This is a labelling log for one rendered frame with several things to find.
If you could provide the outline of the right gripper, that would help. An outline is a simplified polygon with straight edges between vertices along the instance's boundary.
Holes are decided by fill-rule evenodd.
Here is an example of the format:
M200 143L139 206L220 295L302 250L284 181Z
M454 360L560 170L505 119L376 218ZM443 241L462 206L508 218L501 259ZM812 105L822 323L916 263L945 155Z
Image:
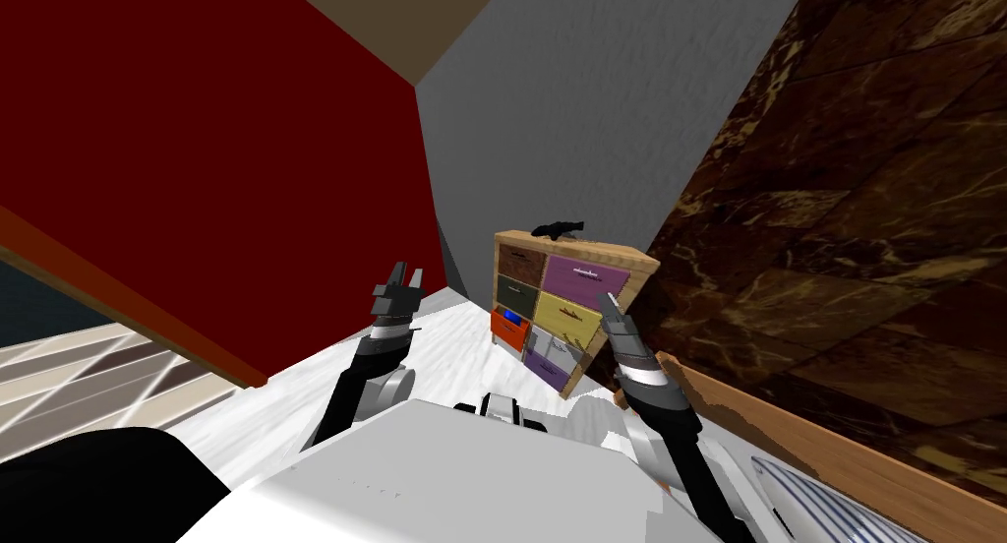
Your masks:
M614 353L616 362L623 367L651 367L651 350L640 337L636 325L625 315L612 293L597 295L602 329Z

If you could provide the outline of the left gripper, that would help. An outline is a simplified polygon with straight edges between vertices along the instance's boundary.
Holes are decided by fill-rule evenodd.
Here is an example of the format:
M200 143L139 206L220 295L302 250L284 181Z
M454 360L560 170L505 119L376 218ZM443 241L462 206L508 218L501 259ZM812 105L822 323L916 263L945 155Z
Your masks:
M387 284L375 287L375 302L371 310L375 317L375 329L408 325L419 310L425 296L425 290L420 288L424 270L415 269L408 285L403 285L406 270L406 262L396 262Z

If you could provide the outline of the magenta drawer front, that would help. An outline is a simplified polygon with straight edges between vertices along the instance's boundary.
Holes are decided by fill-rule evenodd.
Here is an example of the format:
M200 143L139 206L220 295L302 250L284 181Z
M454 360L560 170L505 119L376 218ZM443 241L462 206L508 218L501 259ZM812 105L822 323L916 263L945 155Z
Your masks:
M630 272L574 258L553 255L547 261L541 289L552 295L599 312L599 296L618 297Z

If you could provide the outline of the wooden chest of drawers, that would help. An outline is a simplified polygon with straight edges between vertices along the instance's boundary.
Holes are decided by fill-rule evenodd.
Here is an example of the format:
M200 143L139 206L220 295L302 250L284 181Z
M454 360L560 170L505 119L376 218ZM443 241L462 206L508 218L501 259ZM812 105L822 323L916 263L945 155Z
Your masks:
M563 256L568 258L574 258L581 260L590 264L610 266L614 268L619 268L630 272L629 279L625 283L620 292L619 296L616 297L622 311L625 311L632 301L636 298L644 283L648 281L648 277L654 274L657 268L660 266L659 261L648 257L646 254L622 245L607 244L594 241L584 241L576 240L571 236L560 237L557 241L551 241L548 237L534 237L531 232L519 231L519 230L509 230L496 233L494 237L495 241L495 283L493 286L493 309L500 305L496 300L497 292L497 277L500 274L498 272L498 257L500 243L516 246L519 248L526 248L537 250L543 252L547 255L547 261L553 255ZM543 291L541 289L541 283L539 287L539 294ZM520 362L525 363L525 352L518 353L514 351L511 347L505 345L501 341L494 341L491 333L491 340L494 344L505 346L509 351L514 354ZM569 382L559 395L563 398L569 397L575 387L577 386L580 379L585 374L586 370L592 364L594 358L602 347L607 343L607 337L601 327L596 331L593 340L590 342L584 352L584 356L581 362L578 364L574 372L569 376Z

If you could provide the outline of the yellow drawer front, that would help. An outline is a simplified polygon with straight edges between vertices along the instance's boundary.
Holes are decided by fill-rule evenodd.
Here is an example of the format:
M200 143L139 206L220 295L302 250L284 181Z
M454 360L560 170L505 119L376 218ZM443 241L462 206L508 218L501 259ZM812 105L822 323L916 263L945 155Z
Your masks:
M600 327L601 317L596 311L542 291L533 322L555 337L586 350Z

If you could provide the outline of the grey drawer front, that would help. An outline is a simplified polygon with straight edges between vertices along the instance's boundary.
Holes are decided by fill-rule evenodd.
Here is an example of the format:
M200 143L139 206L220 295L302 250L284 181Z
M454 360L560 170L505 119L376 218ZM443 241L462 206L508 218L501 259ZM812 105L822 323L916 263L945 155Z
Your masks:
M533 326L525 349L547 360L565 374L571 375L584 356L584 352L551 333Z

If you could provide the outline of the violet drawer front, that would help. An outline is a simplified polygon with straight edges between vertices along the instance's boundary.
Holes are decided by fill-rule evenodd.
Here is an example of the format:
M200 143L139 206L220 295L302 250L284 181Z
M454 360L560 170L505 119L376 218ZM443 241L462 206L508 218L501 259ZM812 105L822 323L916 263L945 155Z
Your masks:
M569 373L532 349L525 350L525 366L557 392L569 382Z

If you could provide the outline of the dark green drawer front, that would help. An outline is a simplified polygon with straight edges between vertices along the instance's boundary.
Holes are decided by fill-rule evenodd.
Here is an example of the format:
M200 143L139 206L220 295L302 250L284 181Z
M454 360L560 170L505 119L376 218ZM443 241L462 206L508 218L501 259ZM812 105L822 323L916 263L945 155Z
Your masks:
M531 320L539 296L539 289L499 274L497 277L496 300L505 309L523 319Z

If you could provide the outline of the brown drawer front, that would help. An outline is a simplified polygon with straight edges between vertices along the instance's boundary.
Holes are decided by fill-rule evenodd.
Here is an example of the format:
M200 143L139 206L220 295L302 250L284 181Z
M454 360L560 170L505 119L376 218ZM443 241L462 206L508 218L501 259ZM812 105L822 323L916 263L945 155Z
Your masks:
M543 252L500 243L498 272L532 287L539 287L547 262Z

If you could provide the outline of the orange drawer front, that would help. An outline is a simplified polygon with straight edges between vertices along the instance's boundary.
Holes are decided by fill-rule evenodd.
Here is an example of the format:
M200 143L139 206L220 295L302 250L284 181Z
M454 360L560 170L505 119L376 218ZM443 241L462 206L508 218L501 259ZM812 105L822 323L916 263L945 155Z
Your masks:
M490 329L494 341L501 341L514 351L522 353L531 330L530 320L498 305L490 314Z

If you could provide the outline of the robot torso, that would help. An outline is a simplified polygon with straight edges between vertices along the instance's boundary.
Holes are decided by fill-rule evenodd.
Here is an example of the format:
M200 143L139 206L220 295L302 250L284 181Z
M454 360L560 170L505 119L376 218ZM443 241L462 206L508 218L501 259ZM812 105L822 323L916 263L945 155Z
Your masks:
M621 452L410 399L223 499L178 543L720 543Z

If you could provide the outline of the white blue striped cushion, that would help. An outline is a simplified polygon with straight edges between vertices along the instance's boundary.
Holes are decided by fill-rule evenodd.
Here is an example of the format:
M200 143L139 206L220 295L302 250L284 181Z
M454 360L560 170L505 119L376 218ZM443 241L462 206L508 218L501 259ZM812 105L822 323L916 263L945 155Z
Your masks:
M930 543L777 462L751 461L769 507L796 543Z

